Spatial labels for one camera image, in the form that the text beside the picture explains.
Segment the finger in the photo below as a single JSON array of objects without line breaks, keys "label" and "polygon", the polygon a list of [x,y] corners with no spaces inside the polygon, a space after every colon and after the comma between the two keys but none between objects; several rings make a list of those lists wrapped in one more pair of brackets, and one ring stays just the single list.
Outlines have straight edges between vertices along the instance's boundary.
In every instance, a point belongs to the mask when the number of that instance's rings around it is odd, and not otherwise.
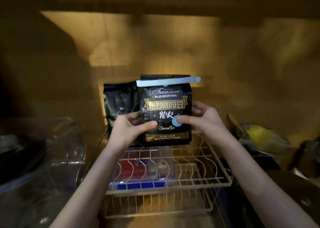
[{"label": "finger", "polygon": [[204,103],[201,103],[201,102],[195,102],[193,104],[194,107],[196,107],[197,109],[200,109],[200,110],[203,110],[204,112],[207,111],[207,109],[210,107]]},{"label": "finger", "polygon": [[181,115],[177,118],[177,121],[179,123],[191,124],[191,125],[195,125],[196,127],[200,127],[203,122],[203,118],[189,116],[189,115]]},{"label": "finger", "polygon": [[126,117],[128,120],[130,119],[138,119],[140,117],[140,111],[137,111],[137,112],[133,112],[133,113],[129,113],[129,114],[126,114]]},{"label": "finger", "polygon": [[132,128],[135,129],[137,135],[140,135],[148,130],[154,129],[157,126],[158,126],[157,121],[149,121],[141,125],[133,126]]},{"label": "finger", "polygon": [[140,124],[143,123],[141,118],[131,120],[130,122],[131,122],[132,125],[140,125]]},{"label": "finger", "polygon": [[200,109],[192,108],[192,114],[195,116],[202,116],[204,113]]}]

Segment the person's left hand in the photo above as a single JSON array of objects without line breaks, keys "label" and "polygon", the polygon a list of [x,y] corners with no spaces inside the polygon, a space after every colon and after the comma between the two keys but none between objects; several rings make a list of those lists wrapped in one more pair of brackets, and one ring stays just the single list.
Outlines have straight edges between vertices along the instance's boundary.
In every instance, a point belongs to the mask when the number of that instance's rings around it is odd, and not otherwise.
[{"label": "person's left hand", "polygon": [[108,146],[117,150],[125,150],[138,137],[138,135],[157,127],[157,121],[141,124],[140,111],[118,115],[113,124]]}]

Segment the coffee bean package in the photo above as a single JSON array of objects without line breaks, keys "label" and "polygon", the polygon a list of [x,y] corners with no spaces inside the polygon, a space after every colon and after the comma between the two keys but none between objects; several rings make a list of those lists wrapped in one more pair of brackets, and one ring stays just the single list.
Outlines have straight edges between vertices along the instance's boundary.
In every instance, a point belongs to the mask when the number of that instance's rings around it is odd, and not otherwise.
[{"label": "coffee bean package", "polygon": [[191,141],[191,125],[177,121],[191,115],[192,90],[189,75],[144,75],[137,81],[143,122],[158,126],[145,133],[144,146],[186,145]]},{"label": "coffee bean package", "polygon": [[103,98],[109,136],[119,114],[139,111],[136,82],[104,84]]}]

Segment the metal shelf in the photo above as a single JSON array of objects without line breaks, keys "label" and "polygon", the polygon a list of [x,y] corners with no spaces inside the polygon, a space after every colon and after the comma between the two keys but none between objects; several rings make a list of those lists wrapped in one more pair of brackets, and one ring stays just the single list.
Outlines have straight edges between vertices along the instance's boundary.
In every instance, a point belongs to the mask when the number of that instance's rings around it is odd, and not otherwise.
[{"label": "metal shelf", "polygon": [[209,189],[181,189],[134,196],[107,195],[102,208],[106,219],[206,213],[212,210],[211,199],[213,194]]},{"label": "metal shelf", "polygon": [[[145,162],[156,167],[154,175],[151,179],[149,175],[148,181],[145,181],[145,177],[148,176]],[[160,175],[161,170],[157,168],[159,166],[166,170],[164,176]],[[124,157],[119,159],[117,168],[119,172],[114,175],[106,194],[142,194],[223,187],[232,183],[213,147],[198,133],[193,134],[193,142],[190,145],[129,149]],[[138,168],[139,172],[142,172],[140,178],[136,176]],[[124,169],[127,174],[125,180],[120,177]]]}]

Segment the blue circle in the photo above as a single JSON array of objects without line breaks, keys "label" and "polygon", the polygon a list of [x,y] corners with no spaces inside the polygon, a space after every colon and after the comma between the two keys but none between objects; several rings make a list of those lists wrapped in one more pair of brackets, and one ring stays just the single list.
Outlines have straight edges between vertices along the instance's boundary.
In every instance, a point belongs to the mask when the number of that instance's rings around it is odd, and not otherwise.
[{"label": "blue circle", "polygon": [[179,123],[177,118],[178,118],[179,115],[176,115],[172,118],[172,124],[175,126],[175,127],[179,127],[182,125],[182,123]]}]

